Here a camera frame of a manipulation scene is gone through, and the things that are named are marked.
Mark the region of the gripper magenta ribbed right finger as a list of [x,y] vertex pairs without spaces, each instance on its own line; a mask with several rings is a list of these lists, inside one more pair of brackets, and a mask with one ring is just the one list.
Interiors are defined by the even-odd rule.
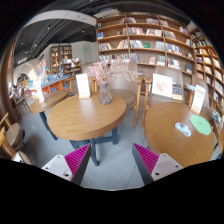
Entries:
[[132,154],[145,185],[182,169],[168,154],[158,155],[136,143],[132,146]]

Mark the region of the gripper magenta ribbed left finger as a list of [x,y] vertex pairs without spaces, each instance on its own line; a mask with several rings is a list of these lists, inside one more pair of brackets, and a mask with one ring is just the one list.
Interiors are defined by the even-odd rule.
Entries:
[[42,169],[76,185],[80,185],[90,156],[91,144],[88,143],[66,156],[56,155]]

